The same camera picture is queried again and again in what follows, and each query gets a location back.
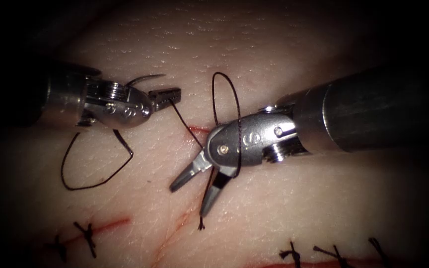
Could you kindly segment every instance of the dark vignette background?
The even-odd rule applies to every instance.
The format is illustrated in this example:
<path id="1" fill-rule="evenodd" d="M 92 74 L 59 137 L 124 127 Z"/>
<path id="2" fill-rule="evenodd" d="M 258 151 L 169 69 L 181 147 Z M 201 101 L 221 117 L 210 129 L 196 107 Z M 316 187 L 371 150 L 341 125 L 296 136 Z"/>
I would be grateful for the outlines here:
<path id="1" fill-rule="evenodd" d="M 59 47 L 123 2 L 61 0 L 0 3 L 0 92 L 5 94 L 3 99 L 0 98 L 0 139 L 10 138 L 10 131 L 1 125 L 4 125 L 5 118 L 10 117 L 12 109 L 18 109 L 18 99 L 24 96 L 21 94 L 24 90 L 21 82 L 27 81 L 26 70 L 31 69 L 25 66 L 27 55 L 50 57 Z M 137 2 L 143 9 L 144 1 Z M 342 13 L 345 5 L 362 10 L 376 21 L 376 41 L 382 45 L 388 58 L 429 66 L 429 3 L 382 0 L 361 3 L 355 0 L 316 2 L 330 5 L 332 12 Z M 429 141 L 422 153 L 429 155 Z M 422 162 L 429 170 L 429 157 L 423 157 Z M 10 241 L 5 239 L 5 233 L 10 229 L 10 222 L 0 222 L 0 265 L 23 264 L 29 267 L 30 264 L 21 255 L 23 249 L 10 247 Z M 429 267 L 429 235 L 425 238 L 424 251 L 426 259 L 418 260 L 419 267 Z"/>

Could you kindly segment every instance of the knotted suture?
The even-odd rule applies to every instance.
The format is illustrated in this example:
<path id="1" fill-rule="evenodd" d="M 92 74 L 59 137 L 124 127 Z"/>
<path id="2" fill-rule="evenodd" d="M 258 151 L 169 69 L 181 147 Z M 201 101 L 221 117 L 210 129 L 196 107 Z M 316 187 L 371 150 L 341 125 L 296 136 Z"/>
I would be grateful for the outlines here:
<path id="1" fill-rule="evenodd" d="M 375 250 L 380 255 L 380 257 L 382 259 L 383 266 L 385 268 L 392 268 L 387 255 L 382 251 L 382 248 L 380 246 L 379 241 L 373 237 L 369 238 L 368 241 L 373 245 Z M 280 250 L 279 256 L 284 260 L 287 256 L 292 255 L 292 259 L 294 260 L 295 268 L 301 268 L 300 254 L 294 250 L 294 243 L 293 242 L 289 242 L 289 243 L 290 243 L 290 250 L 286 250 L 286 251 Z M 329 256 L 336 258 L 337 261 L 339 262 L 340 268 L 355 268 L 354 266 L 352 266 L 348 263 L 347 259 L 343 258 L 340 255 L 339 250 L 337 249 L 336 245 L 333 245 L 333 247 L 334 247 L 335 253 L 323 250 L 317 246 L 314 246 L 312 248 L 312 250 L 317 251 L 317 252 L 321 252 L 323 254 L 326 254 L 326 255 L 329 255 Z"/>

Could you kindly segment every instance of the skin surface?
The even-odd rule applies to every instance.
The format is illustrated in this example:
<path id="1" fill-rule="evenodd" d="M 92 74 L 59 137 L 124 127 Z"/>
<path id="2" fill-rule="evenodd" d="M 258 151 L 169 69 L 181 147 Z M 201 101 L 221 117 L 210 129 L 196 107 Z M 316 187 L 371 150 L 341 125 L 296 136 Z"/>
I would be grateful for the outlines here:
<path id="1" fill-rule="evenodd" d="M 187 124 L 210 129 L 214 72 L 232 79 L 245 116 L 285 94 L 387 61 L 378 20 L 364 8 L 324 2 L 128 3 L 55 57 L 96 67 L 121 83 L 164 73 L 137 88 L 180 87 L 177 107 Z M 228 83 L 217 78 L 215 86 L 219 120 L 235 119 Z M 429 261 L 429 160 L 416 149 L 291 157 L 242 168 L 198 231 L 209 172 L 173 194 L 168 190 L 200 150 L 172 108 L 121 131 L 134 158 L 96 189 L 69 192 L 61 183 L 73 134 L 24 129 L 0 140 L 0 225 L 13 253 L 39 267 L 65 265 L 43 246 L 56 235 L 67 248 L 68 267 L 293 264 L 278 255 L 290 241 L 303 263 L 338 267 L 333 257 L 312 250 L 333 252 L 335 244 L 356 267 L 382 267 L 369 237 L 398 267 Z M 203 143 L 206 132 L 195 134 Z M 127 158 L 110 129 L 94 128 L 73 146 L 67 182 L 98 183 Z M 75 221 L 85 229 L 92 223 L 96 259 Z"/>

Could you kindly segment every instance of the black suture thread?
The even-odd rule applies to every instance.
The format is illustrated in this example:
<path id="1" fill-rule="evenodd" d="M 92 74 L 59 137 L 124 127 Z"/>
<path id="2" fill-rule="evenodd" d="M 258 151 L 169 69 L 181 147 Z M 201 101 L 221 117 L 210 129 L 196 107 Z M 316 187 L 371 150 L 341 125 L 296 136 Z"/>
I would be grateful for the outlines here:
<path id="1" fill-rule="evenodd" d="M 292 254 L 292 259 L 294 259 L 295 268 L 300 268 L 300 254 L 294 250 L 294 243 L 292 241 L 290 243 L 290 250 L 279 252 L 279 256 L 284 260 L 289 254 Z"/>
<path id="2" fill-rule="evenodd" d="M 333 254 L 333 253 L 331 253 L 331 252 L 328 252 L 328 251 L 326 251 L 326 250 L 323 250 L 323 249 L 321 249 L 321 248 L 319 248 L 319 247 L 317 247 L 317 246 L 314 246 L 314 248 L 313 248 L 312 250 L 313 250 L 313 251 L 322 252 L 322 253 L 324 253 L 324 254 L 327 254 L 327 255 L 329 255 L 329 256 L 332 256 L 332 257 L 334 257 L 334 258 L 337 258 L 337 255 L 335 255 L 335 254 Z"/>
<path id="3" fill-rule="evenodd" d="M 213 181 L 214 173 L 215 173 L 215 168 L 212 167 L 210 172 L 210 179 L 208 179 L 208 183 L 206 184 L 205 193 L 203 194 L 203 199 L 201 199 L 201 204 L 203 204 L 203 201 L 205 200 L 205 197 L 206 197 L 206 193 L 208 192 L 208 188 L 210 187 L 211 182 Z M 198 224 L 198 230 L 201 231 L 204 229 L 205 229 L 205 225 L 203 224 L 203 217 L 200 216 L 200 224 Z"/>
<path id="4" fill-rule="evenodd" d="M 64 263 L 67 263 L 67 249 L 66 247 L 59 242 L 59 235 L 56 235 L 54 238 L 54 243 L 45 243 L 44 246 L 46 246 L 49 249 L 57 250 L 59 253 L 59 256 L 61 257 L 61 260 Z"/>
<path id="5" fill-rule="evenodd" d="M 218 118 L 217 118 L 217 115 L 216 115 L 216 105 L 215 105 L 215 100 L 214 100 L 215 99 L 215 94 L 214 94 L 215 93 L 215 88 L 214 88 L 215 87 L 215 82 L 214 82 L 214 80 L 215 80 L 215 76 L 217 74 L 223 76 L 226 79 L 226 81 L 228 81 L 229 85 L 231 86 L 231 89 L 232 89 L 233 95 L 234 95 L 234 101 L 236 101 L 236 109 L 238 111 L 238 151 L 239 151 L 239 154 L 238 154 L 238 166 L 237 166 L 237 169 L 236 169 L 236 173 L 233 176 L 233 178 L 236 178 L 239 175 L 239 171 L 241 170 L 241 111 L 240 111 L 240 108 L 239 108 L 239 100 L 238 100 L 238 95 L 236 94 L 236 89 L 234 88 L 234 85 L 233 85 L 233 82 L 231 82 L 231 79 L 229 79 L 229 77 L 226 74 L 222 73 L 222 72 L 219 72 L 219 71 L 215 72 L 213 74 L 213 78 L 211 80 L 211 84 L 212 84 L 212 86 L 211 86 L 211 92 L 212 92 L 212 97 L 213 97 L 214 122 L 216 123 L 216 125 L 219 125 Z"/>
<path id="6" fill-rule="evenodd" d="M 90 248 L 90 253 L 92 253 L 92 257 L 95 259 L 97 258 L 97 255 L 95 254 L 95 243 L 92 240 L 92 236 L 93 236 L 93 231 L 92 231 L 92 223 L 89 223 L 88 227 L 87 227 L 87 231 L 84 230 L 84 228 L 82 228 L 82 226 L 77 223 L 76 221 L 74 222 L 74 226 L 79 229 L 82 234 L 84 234 L 84 238 L 87 241 L 87 243 L 89 244 L 89 248 Z"/>
<path id="7" fill-rule="evenodd" d="M 95 185 L 91 185 L 91 186 L 84 186 L 84 187 L 70 187 L 69 185 L 67 185 L 66 180 L 64 178 L 64 165 L 66 163 L 66 159 L 67 159 L 67 155 L 69 154 L 69 151 L 72 148 L 72 145 L 74 144 L 75 140 L 77 139 L 77 137 L 79 136 L 80 132 L 77 132 L 74 136 L 74 138 L 72 138 L 71 143 L 69 144 L 69 147 L 67 148 L 66 153 L 64 154 L 64 158 L 62 159 L 62 165 L 61 165 L 61 179 L 62 179 L 62 184 L 64 185 L 64 187 L 69 190 L 69 191 L 77 191 L 77 190 L 85 190 L 85 189 L 90 189 L 90 188 L 95 188 L 98 186 L 101 186 L 103 184 L 106 184 L 110 181 L 110 179 L 112 179 L 117 173 L 119 173 L 119 171 L 121 171 L 129 162 L 130 160 L 134 157 L 134 152 L 132 151 L 132 149 L 130 149 L 129 145 L 125 142 L 124 138 L 120 135 L 120 132 L 118 130 L 112 130 L 115 134 L 115 137 L 117 137 L 117 140 L 120 142 L 120 144 L 125 148 L 125 150 L 127 150 L 127 152 L 129 152 L 130 157 L 129 159 L 127 159 L 125 161 L 125 163 L 120 166 L 112 175 L 110 175 L 110 177 L 108 179 L 106 179 L 105 181 L 95 184 Z"/>
<path id="8" fill-rule="evenodd" d="M 373 237 L 370 237 L 368 241 L 373 245 L 375 250 L 377 250 L 378 254 L 382 258 L 383 266 L 385 268 L 392 268 L 392 265 L 390 264 L 390 260 L 388 259 L 387 255 L 383 252 L 382 247 L 380 246 L 380 243 L 378 240 L 376 240 Z"/>
<path id="9" fill-rule="evenodd" d="M 178 117 L 180 118 L 180 121 L 183 123 L 183 125 L 186 127 L 186 130 L 188 130 L 188 132 L 191 134 L 191 136 L 195 139 L 196 143 L 200 146 L 200 148 L 203 148 L 203 145 L 201 145 L 201 142 L 196 138 L 195 134 L 193 134 L 193 131 L 191 131 L 191 129 L 188 127 L 188 125 L 185 123 L 185 120 L 183 120 L 183 117 L 181 117 L 180 112 L 178 111 L 178 109 L 175 106 L 175 103 L 171 100 L 168 99 L 168 101 L 170 101 L 171 106 L 173 106 L 173 109 L 175 109 L 175 113 L 178 115 Z"/>
<path id="10" fill-rule="evenodd" d="M 340 268 L 355 268 L 355 267 L 353 267 L 347 263 L 347 259 L 342 258 L 342 256 L 340 256 L 339 251 L 337 250 L 337 247 L 335 245 L 334 245 L 335 254 L 332 252 L 328 252 L 326 250 L 323 250 L 317 246 L 314 246 L 314 248 L 312 250 L 313 251 L 319 251 L 319 252 L 322 252 L 324 254 L 327 254 L 329 256 L 336 258 L 337 261 L 339 262 Z"/>

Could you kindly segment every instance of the blood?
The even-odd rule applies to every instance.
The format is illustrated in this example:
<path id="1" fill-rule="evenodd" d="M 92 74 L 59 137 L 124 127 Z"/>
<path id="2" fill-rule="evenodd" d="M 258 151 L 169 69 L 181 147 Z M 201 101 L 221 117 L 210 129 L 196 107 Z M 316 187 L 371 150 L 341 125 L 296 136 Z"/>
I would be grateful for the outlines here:
<path id="1" fill-rule="evenodd" d="M 196 127 L 196 126 L 189 126 L 188 128 L 193 133 L 196 133 L 196 134 L 208 134 L 211 131 L 211 129 L 209 129 L 209 128 L 202 128 L 202 127 Z"/>

